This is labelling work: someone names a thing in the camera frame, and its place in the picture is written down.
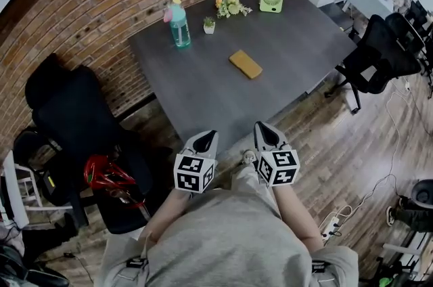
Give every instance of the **gray tabletop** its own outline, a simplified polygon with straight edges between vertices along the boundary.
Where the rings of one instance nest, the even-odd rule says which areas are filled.
[[[204,33],[203,18],[216,16],[215,0],[188,7],[188,48],[176,48],[163,21],[129,39],[180,138],[215,129],[220,152],[317,84],[356,47],[308,0],[283,0],[279,14],[261,12],[260,0],[240,1],[253,12],[216,20],[213,35]],[[229,61],[239,49],[263,68],[257,78]]]

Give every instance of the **brown wallet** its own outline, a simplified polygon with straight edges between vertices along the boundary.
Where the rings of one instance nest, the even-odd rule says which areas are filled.
[[[262,72],[262,67],[242,50],[231,55],[229,60],[250,79],[254,79]]]

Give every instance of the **white table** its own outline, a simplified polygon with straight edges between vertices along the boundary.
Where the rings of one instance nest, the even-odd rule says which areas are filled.
[[[374,14],[385,19],[394,12],[393,0],[347,0],[343,7],[344,12],[350,4],[355,6],[367,19]]]

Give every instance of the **water bottle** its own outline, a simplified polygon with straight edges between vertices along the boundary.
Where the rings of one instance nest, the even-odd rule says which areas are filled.
[[[170,22],[171,33],[177,47],[186,47],[191,43],[187,23],[187,15],[181,0],[173,0],[168,7],[164,21]]]

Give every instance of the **forearm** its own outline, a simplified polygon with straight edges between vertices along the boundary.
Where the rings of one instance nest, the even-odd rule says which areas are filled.
[[[319,228],[295,194],[292,186],[273,187],[273,193],[283,222],[289,226],[296,237],[310,252],[323,248]]]
[[[157,242],[165,230],[184,213],[189,201],[190,193],[180,190],[172,190],[155,215],[145,226],[139,241],[146,239],[151,234],[151,239]]]

